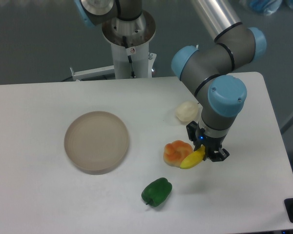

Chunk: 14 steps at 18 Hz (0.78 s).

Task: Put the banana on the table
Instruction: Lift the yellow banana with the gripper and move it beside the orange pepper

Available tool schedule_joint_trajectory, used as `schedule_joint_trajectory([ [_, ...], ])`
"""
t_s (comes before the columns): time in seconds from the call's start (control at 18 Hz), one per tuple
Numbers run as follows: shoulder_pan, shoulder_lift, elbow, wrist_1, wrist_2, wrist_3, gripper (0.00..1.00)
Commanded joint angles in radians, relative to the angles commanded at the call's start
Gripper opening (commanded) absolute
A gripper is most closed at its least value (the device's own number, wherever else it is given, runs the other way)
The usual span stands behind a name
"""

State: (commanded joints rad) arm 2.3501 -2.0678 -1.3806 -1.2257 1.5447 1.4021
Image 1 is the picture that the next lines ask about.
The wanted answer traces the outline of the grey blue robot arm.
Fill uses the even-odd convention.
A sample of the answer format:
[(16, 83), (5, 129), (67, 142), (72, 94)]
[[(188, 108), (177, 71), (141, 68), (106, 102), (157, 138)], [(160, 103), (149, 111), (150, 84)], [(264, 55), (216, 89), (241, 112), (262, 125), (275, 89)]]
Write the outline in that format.
[[(151, 76), (148, 45), (156, 25), (140, 0), (78, 0), (75, 4), (85, 24), (102, 26), (111, 46), (115, 78)], [(187, 124), (190, 141), (195, 150), (203, 150), (204, 158), (218, 162), (229, 156), (222, 143), (247, 97), (244, 83), (230, 73), (260, 58), (267, 41), (259, 29), (245, 27), (226, 0), (191, 4), (215, 45), (204, 52), (194, 46), (180, 49), (171, 69), (202, 105), (199, 120)]]

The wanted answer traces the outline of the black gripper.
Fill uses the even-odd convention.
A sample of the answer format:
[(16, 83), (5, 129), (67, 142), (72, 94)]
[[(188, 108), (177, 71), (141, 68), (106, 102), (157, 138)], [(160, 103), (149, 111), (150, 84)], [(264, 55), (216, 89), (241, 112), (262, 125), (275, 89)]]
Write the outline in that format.
[(203, 161), (224, 161), (230, 155), (230, 153), (223, 148), (222, 145), (227, 133), (221, 133), (218, 136), (218, 132), (215, 134), (210, 133), (208, 132), (208, 128), (200, 128), (199, 123), (196, 123), (195, 121), (190, 122), (186, 126), (186, 129), (189, 140), (193, 142), (194, 152), (199, 150), (202, 146), (205, 147)]

